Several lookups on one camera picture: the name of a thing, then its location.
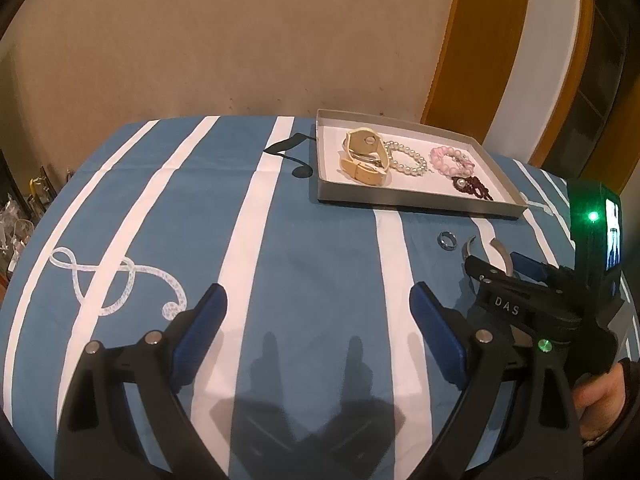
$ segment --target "hand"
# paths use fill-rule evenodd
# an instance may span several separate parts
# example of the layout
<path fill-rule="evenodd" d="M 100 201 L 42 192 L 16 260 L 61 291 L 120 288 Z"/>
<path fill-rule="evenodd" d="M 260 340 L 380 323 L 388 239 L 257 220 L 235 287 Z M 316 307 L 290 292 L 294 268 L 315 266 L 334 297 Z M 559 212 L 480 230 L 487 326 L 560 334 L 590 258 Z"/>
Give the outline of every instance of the hand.
<path fill-rule="evenodd" d="M 580 436 L 594 440 L 608 431 L 618 419 L 625 405 L 625 375 L 617 363 L 608 374 L 594 377 L 576 386 L 574 405 L 580 418 Z"/>

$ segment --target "tablecloth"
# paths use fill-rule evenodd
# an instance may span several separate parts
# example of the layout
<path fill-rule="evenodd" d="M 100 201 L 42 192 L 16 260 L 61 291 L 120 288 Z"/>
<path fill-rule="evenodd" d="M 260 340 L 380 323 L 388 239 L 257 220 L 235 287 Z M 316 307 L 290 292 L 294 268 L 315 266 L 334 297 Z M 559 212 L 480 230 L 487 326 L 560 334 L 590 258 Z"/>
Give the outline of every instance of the tablecloth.
<path fill-rule="evenodd" d="M 128 124 L 66 184 L 0 309 L 2 406 L 48 472 L 84 345 L 163 330 L 219 282 L 228 314 L 179 397 L 231 479 L 403 479 L 459 395 L 410 317 L 409 288 L 425 281 L 445 306 L 492 323 L 472 308 L 460 250 L 440 248 L 438 233 L 459 245 L 475 235 L 472 252 L 498 266 L 494 236 L 510 251 L 573 265 L 560 178 L 495 155 L 530 202 L 518 220 L 319 203 L 316 175 L 294 171 L 316 167 L 315 140 L 264 151 L 297 132 L 313 137 L 314 120 Z M 621 355 L 638 359 L 632 312 Z M 472 465 L 490 453 L 509 395 L 507 384 Z M 135 387 L 127 397 L 149 459 L 166 467 Z"/>

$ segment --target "sleeve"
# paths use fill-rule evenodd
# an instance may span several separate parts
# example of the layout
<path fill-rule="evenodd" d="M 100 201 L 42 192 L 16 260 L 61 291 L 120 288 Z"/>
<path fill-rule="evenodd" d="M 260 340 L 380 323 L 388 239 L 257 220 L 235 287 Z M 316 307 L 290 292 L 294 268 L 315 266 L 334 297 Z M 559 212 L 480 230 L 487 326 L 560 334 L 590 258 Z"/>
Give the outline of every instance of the sleeve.
<path fill-rule="evenodd" d="M 584 479 L 636 478 L 640 472 L 640 364 L 620 361 L 625 373 L 625 405 L 606 437 L 584 451 Z"/>

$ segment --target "white box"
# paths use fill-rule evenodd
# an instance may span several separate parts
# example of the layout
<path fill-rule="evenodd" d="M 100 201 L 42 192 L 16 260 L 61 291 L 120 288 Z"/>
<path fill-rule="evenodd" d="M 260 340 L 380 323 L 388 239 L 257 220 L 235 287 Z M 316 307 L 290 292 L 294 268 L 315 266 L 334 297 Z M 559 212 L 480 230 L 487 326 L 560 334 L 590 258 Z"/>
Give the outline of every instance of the white box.
<path fill-rule="evenodd" d="M 340 167 L 344 156 L 342 142 L 349 130 L 371 128 L 384 140 L 396 140 L 429 160 L 432 148 L 452 146 L 468 154 L 476 165 L 474 176 L 489 189 L 494 199 L 483 200 L 459 192 L 452 180 L 437 171 L 424 176 L 409 176 L 389 169 L 382 186 L 367 186 L 352 179 Z M 466 213 L 492 214 L 518 218 L 527 208 L 518 189 L 500 167 L 473 138 L 424 124 L 409 123 L 382 116 L 318 110 L 318 200 L 357 202 L 375 205 L 409 206 Z M 393 152 L 400 163 L 415 166 L 409 156 Z"/>

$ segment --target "cream leather strap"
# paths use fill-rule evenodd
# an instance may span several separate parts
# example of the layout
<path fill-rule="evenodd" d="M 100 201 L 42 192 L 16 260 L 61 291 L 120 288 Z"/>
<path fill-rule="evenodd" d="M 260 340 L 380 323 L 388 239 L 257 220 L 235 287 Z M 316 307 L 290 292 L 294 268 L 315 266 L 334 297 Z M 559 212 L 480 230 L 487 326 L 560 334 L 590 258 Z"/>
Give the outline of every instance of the cream leather strap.
<path fill-rule="evenodd" d="M 343 146 L 345 157 L 340 160 L 340 166 L 351 178 L 368 186 L 380 186 L 384 182 L 389 156 L 380 134 L 370 128 L 357 128 L 347 133 Z"/>

